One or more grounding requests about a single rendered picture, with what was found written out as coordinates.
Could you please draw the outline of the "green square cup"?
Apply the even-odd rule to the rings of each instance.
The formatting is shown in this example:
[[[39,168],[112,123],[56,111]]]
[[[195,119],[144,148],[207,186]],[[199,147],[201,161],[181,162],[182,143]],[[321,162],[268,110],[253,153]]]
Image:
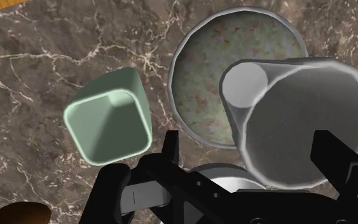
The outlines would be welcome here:
[[[69,101],[63,120],[82,158],[103,166],[144,153],[153,141],[149,102],[132,67],[108,72]]]

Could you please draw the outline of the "brown round object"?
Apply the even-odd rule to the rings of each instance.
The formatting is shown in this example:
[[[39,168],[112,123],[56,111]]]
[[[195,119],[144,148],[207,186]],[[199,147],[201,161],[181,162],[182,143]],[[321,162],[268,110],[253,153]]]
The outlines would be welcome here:
[[[51,209],[39,202],[14,202],[0,208],[0,224],[49,224]]]

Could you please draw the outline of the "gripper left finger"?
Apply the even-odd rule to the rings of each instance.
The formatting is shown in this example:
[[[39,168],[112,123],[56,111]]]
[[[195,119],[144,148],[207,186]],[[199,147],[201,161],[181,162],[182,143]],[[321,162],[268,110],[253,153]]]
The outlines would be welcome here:
[[[100,169],[79,224],[132,224],[150,209],[163,224],[230,224],[223,204],[229,192],[199,172],[178,166],[179,133],[169,130],[162,151],[144,155],[136,168]]]

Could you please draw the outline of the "grey tall cup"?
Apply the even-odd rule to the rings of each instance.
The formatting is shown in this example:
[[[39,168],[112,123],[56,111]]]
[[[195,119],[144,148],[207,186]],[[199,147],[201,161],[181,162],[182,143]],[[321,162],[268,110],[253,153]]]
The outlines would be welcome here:
[[[219,94],[247,171],[297,190],[326,181],[310,159],[313,134],[328,130],[358,153],[358,68],[325,57],[242,59]]]

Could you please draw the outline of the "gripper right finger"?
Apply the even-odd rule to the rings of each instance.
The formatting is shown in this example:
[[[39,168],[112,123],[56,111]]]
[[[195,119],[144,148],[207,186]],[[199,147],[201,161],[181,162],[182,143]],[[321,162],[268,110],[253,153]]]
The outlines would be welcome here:
[[[310,158],[339,193],[337,201],[358,217],[358,153],[330,131],[316,130]]]

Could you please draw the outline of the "grey speckled bowl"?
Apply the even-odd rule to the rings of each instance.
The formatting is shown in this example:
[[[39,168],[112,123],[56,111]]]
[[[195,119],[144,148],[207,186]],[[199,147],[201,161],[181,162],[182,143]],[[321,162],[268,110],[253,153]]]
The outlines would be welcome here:
[[[300,33],[274,11],[237,6],[213,13],[185,35],[172,57],[168,96],[173,114],[197,141],[234,149],[219,96],[224,70],[240,59],[306,56]]]

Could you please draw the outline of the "white round dish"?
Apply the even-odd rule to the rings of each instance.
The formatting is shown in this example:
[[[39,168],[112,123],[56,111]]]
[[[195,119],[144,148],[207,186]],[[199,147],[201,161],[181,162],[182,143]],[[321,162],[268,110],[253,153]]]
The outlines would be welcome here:
[[[266,189],[265,185],[244,168],[233,164],[203,164],[193,168],[191,172],[199,172],[231,193],[241,189]]]

